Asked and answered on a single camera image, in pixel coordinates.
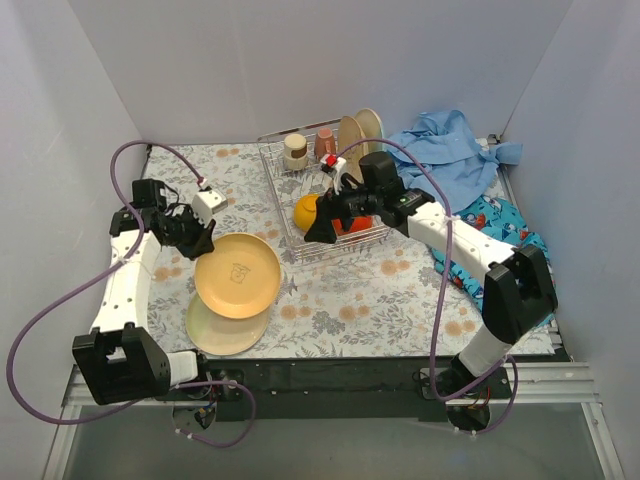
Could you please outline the wire dish rack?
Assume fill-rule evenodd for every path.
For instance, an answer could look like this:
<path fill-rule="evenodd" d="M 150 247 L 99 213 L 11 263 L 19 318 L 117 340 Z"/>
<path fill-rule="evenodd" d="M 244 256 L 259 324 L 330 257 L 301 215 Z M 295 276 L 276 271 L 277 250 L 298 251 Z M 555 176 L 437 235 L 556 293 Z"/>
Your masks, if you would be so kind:
<path fill-rule="evenodd" d="M 390 228 L 375 217 L 371 228 L 341 235 L 334 244 L 304 241 L 304 232 L 295 225 L 293 218 L 298 200 L 308 194 L 322 195 L 332 186 L 331 178 L 321 171 L 319 162 L 314 156 L 315 135 L 324 127 L 337 132 L 339 121 L 332 119 L 294 127 L 265 134 L 257 140 L 279 219 L 285 227 L 286 251 L 294 262 L 322 261 L 344 254 L 361 253 L 381 244 L 391 233 Z M 290 134 L 300 134 L 307 140 L 307 165 L 298 171 L 290 169 L 284 157 L 284 139 Z"/>

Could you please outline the yellow bowl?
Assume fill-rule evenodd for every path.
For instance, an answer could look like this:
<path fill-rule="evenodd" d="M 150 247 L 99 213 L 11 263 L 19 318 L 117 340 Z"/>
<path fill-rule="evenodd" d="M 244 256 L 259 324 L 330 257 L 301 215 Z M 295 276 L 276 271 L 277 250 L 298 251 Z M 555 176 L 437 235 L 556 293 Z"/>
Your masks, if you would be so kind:
<path fill-rule="evenodd" d="M 316 202 L 318 198 L 318 194 L 308 194 L 296 202 L 293 210 L 293 221 L 303 232 L 307 232 L 316 219 Z"/>

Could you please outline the cream steel tumbler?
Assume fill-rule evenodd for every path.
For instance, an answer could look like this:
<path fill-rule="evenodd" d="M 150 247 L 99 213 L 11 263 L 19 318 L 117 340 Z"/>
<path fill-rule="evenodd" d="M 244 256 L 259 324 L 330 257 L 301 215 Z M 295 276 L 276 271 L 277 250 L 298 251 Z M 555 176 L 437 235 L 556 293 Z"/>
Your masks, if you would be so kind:
<path fill-rule="evenodd" d="M 308 164 L 307 139 L 298 133 L 287 135 L 283 140 L 283 157 L 286 168 L 290 171 L 303 170 Z"/>

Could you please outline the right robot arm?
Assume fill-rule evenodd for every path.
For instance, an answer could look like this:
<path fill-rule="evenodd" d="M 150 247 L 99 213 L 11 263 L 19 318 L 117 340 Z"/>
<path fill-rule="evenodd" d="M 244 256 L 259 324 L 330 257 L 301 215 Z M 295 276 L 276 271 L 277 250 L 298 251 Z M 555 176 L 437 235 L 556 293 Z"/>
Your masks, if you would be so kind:
<path fill-rule="evenodd" d="M 447 265 L 464 268 L 480 282 L 482 327 L 448 368 L 429 372 L 429 388 L 439 400 L 479 395 L 512 347 L 557 310 L 543 251 L 493 239 L 447 212 L 428 193 L 406 188 L 385 152 L 360 159 L 360 180 L 347 173 L 345 159 L 337 155 L 322 157 L 320 168 L 332 185 L 316 201 L 305 241 L 333 244 L 335 221 L 349 228 L 357 218 L 377 216 L 406 237 L 441 251 Z"/>

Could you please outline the red bowl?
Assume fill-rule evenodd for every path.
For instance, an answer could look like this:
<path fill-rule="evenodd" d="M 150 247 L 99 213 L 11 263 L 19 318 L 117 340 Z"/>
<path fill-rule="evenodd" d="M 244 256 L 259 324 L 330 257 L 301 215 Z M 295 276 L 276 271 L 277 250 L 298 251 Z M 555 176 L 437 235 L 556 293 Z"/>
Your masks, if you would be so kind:
<path fill-rule="evenodd" d="M 332 225 L 333 225 L 334 231 L 338 236 L 344 236 L 344 235 L 370 229 L 373 226 L 373 218 L 371 216 L 356 217 L 353 219 L 353 222 L 349 229 L 343 228 L 342 222 L 340 219 L 333 220 Z"/>

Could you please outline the cream and blue plate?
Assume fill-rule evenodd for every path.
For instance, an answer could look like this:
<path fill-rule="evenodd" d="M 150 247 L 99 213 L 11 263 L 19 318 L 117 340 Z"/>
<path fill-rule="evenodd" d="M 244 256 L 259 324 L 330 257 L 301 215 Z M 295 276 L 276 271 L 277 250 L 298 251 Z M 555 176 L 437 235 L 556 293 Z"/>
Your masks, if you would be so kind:
<path fill-rule="evenodd" d="M 380 116 L 370 108 L 364 108 L 355 115 L 355 121 L 359 125 L 358 140 L 384 138 L 384 126 Z M 385 148 L 380 142 L 364 142 L 354 148 L 359 158 L 374 152 L 383 151 Z"/>

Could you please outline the pink mug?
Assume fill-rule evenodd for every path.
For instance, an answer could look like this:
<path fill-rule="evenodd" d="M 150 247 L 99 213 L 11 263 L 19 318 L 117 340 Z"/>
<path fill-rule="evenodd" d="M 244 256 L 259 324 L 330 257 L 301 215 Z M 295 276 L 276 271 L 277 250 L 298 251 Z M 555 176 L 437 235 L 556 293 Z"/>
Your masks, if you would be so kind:
<path fill-rule="evenodd" d="M 314 139 L 314 154 L 320 160 L 325 155 L 336 153 L 336 140 L 331 128 L 323 127 L 319 129 Z"/>

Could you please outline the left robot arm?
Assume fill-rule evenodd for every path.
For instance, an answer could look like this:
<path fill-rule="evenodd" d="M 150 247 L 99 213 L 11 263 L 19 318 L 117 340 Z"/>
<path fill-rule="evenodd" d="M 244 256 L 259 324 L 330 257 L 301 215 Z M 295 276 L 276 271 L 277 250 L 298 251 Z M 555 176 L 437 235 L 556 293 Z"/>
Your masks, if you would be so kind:
<path fill-rule="evenodd" d="M 148 331 L 148 303 L 154 266 L 164 247 L 186 259 L 213 252 L 214 216 L 226 197 L 207 187 L 188 204 L 171 203 L 160 180 L 132 184 L 130 207 L 110 225 L 112 266 L 100 309 L 89 333 L 74 338 L 72 354 L 99 405 L 159 398 L 178 385 L 193 400 L 213 386 L 204 357 L 193 349 L 165 352 Z"/>

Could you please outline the orange plate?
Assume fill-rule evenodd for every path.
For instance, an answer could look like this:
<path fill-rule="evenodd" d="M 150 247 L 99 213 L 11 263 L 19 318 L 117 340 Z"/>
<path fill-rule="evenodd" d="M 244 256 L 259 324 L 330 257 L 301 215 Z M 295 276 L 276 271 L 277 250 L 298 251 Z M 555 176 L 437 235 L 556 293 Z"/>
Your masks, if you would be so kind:
<path fill-rule="evenodd" d="M 214 241 L 214 251 L 198 258 L 196 292 L 214 313 L 240 320 L 271 306 L 280 290 L 278 254 L 263 239 L 229 233 Z"/>

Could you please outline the bird pattern plate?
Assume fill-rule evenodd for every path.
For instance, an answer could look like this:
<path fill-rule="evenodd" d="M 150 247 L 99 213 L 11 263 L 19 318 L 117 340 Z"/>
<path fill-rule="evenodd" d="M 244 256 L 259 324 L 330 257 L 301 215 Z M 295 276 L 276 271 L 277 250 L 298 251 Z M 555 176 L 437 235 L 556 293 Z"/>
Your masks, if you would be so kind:
<path fill-rule="evenodd" d="M 359 183 L 363 182 L 359 162 L 363 157 L 370 154 L 372 150 L 368 142 L 358 144 L 349 150 L 347 150 L 347 147 L 365 138 L 364 131 L 354 117 L 343 116 L 341 118 L 337 131 L 337 150 L 338 152 L 344 151 L 341 157 L 346 160 L 346 172 Z"/>

